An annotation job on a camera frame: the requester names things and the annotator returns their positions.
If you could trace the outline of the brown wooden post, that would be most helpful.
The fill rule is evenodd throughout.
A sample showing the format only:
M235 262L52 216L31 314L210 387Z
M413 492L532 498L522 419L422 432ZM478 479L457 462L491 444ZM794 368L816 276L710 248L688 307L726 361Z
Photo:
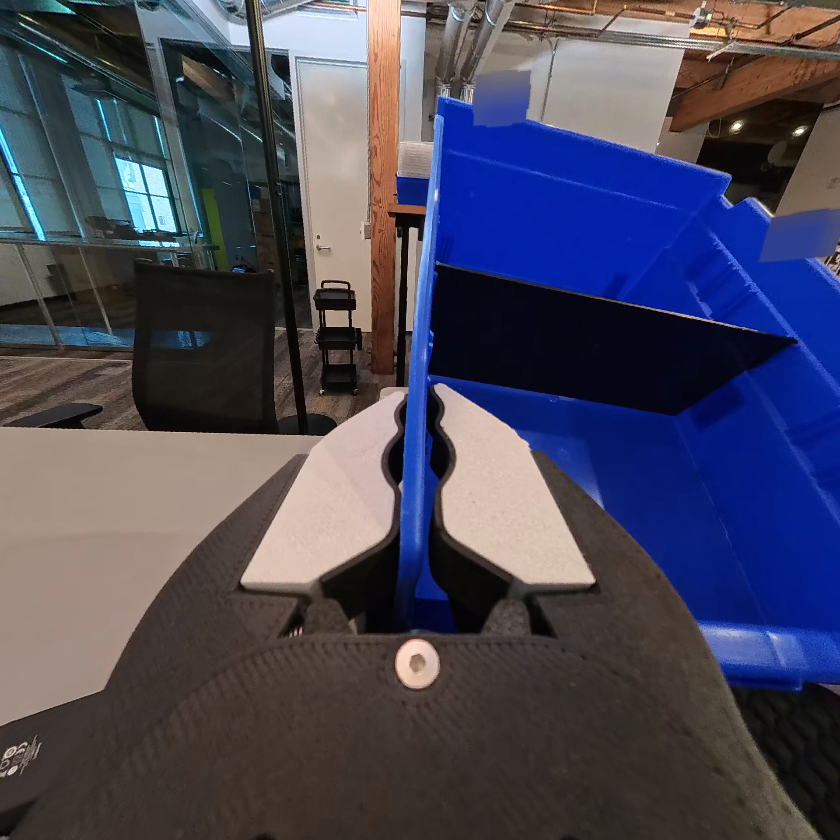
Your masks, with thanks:
M401 85L401 2L367 3L370 150L371 369L395 366L396 227L389 206L396 194Z

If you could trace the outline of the blue plastic bin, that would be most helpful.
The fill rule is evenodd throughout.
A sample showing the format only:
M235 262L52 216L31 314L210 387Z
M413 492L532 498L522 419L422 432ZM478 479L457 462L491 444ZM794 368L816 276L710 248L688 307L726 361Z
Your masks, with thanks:
M427 539L435 384L629 532L734 685L838 684L838 278L762 262L729 175L437 104L408 378L400 604L454 632Z

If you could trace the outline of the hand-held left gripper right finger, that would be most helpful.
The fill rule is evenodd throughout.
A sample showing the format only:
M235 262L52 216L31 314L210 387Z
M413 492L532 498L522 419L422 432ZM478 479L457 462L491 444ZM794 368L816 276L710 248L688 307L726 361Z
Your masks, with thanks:
M449 600L487 617L503 599L589 591L595 575L528 442L449 385L429 397L428 563Z

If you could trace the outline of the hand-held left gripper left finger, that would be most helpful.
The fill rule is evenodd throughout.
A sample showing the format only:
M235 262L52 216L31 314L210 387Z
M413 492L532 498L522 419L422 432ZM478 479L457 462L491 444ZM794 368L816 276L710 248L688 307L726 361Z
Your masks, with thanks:
M390 392L313 446L260 534L244 592L334 600L347 617L393 607L404 405Z

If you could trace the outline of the black office chair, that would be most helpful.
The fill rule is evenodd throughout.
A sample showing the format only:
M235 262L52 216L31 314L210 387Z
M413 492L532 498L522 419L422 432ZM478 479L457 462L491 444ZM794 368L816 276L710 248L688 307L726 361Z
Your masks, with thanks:
M132 395L151 432L280 434L276 277L134 262Z

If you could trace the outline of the small blue bin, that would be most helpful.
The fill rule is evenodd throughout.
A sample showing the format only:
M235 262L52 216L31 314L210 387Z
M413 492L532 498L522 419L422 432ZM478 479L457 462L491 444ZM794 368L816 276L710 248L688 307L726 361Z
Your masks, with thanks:
M398 145L396 201L400 205L426 206L434 144L401 141Z

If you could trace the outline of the black utility cart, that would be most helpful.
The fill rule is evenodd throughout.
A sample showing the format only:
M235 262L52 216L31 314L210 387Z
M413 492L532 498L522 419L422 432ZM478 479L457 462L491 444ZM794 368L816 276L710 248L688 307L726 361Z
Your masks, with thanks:
M358 370L354 352L362 351L362 331L353 325L356 310L355 292L346 280L324 280L313 294L319 326L315 342L321 354L322 369L320 394L328 392L359 393ZM339 326L327 324L327 314L347 316L347 323Z

